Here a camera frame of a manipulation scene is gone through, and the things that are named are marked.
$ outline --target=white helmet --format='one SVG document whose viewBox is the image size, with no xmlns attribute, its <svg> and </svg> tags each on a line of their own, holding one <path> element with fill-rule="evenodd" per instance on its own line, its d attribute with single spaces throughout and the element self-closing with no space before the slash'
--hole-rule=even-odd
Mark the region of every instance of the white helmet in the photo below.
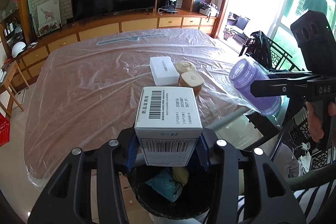
<svg viewBox="0 0 336 224">
<path fill-rule="evenodd" d="M 23 52 L 26 48 L 26 44 L 22 41 L 20 42 L 17 42 L 13 48 L 12 48 L 12 56 L 13 58 L 17 57 L 17 55 L 20 53 L 20 52 Z"/>
</svg>

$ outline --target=silver screw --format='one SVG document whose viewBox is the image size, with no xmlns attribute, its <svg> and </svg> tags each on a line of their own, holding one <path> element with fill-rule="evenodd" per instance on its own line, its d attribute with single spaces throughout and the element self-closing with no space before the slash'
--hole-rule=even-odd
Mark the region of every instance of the silver screw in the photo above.
<svg viewBox="0 0 336 224">
<path fill-rule="evenodd" d="M 217 145 L 219 145 L 219 146 L 226 146 L 227 145 L 227 142 L 226 142 L 226 140 L 217 140 Z"/>
<path fill-rule="evenodd" d="M 257 155 L 262 155 L 264 153 L 264 151 L 261 148 L 259 148 L 259 147 L 255 148 L 253 151 Z"/>
<path fill-rule="evenodd" d="M 71 151 L 71 153 L 72 153 L 73 155 L 79 155 L 79 154 L 81 153 L 81 149 L 78 148 L 78 147 L 76 147 L 76 148 L 74 148 L 74 149 Z"/>
<path fill-rule="evenodd" d="M 110 140 L 109 141 L 109 146 L 117 146 L 119 144 L 119 141 L 116 139 Z"/>
</svg>

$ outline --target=painting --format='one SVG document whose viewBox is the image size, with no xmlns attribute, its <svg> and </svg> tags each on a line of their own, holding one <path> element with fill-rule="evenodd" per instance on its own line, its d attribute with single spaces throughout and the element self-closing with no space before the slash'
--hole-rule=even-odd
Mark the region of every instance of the painting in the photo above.
<svg viewBox="0 0 336 224">
<path fill-rule="evenodd" d="M 38 5 L 37 18 L 39 21 L 39 35 L 58 29 L 61 24 L 59 0 L 48 0 Z"/>
</svg>

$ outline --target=table leg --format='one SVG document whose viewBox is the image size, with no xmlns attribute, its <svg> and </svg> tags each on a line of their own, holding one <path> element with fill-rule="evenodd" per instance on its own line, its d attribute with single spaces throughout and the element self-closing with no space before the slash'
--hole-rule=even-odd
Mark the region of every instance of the table leg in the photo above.
<svg viewBox="0 0 336 224">
<path fill-rule="evenodd" d="M 9 116 L 9 117 L 11 117 L 11 114 L 10 114 L 10 112 L 8 111 L 8 109 L 7 108 L 5 108 L 5 106 L 0 102 L 0 107 L 4 110 L 4 112 L 6 112 L 6 114 Z"/>
<path fill-rule="evenodd" d="M 19 107 L 22 111 L 24 111 L 22 105 L 21 105 L 21 104 L 18 102 L 18 100 L 15 98 L 15 96 L 14 96 L 14 94 L 11 92 L 11 90 L 10 90 L 7 86 L 5 86 L 5 87 L 6 87 L 6 90 L 8 91 L 8 93 L 9 93 L 9 95 L 13 98 L 14 102 L 18 105 L 18 107 Z"/>
<path fill-rule="evenodd" d="M 14 92 L 14 94 L 17 93 L 11 82 L 9 82 L 9 87 Z"/>
<path fill-rule="evenodd" d="M 28 85 L 28 83 L 27 83 L 25 77 L 23 76 L 23 74 L 22 74 L 22 72 L 21 72 L 19 66 L 17 66 L 17 70 L 18 70 L 19 74 L 21 75 L 23 82 L 25 82 L 26 86 L 27 86 L 28 89 L 29 89 L 29 85 Z"/>
</svg>

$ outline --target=coffee machine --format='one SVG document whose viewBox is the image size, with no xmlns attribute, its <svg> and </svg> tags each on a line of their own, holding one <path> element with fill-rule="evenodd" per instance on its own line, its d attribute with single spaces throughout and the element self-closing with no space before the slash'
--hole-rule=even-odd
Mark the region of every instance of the coffee machine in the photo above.
<svg viewBox="0 0 336 224">
<path fill-rule="evenodd" d="M 177 13 L 175 10 L 177 0 L 157 0 L 157 11 L 165 11 L 166 13 Z"/>
</svg>

